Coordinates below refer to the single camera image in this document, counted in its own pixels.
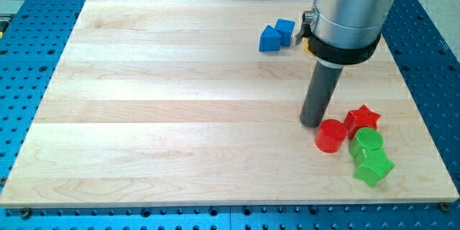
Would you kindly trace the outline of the silver and white robot arm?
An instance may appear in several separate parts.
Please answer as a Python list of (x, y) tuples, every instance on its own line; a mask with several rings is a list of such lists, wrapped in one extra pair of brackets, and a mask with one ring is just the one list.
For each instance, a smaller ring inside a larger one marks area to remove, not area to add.
[(314, 0), (303, 13), (298, 45), (324, 63), (355, 65), (371, 58), (394, 0)]

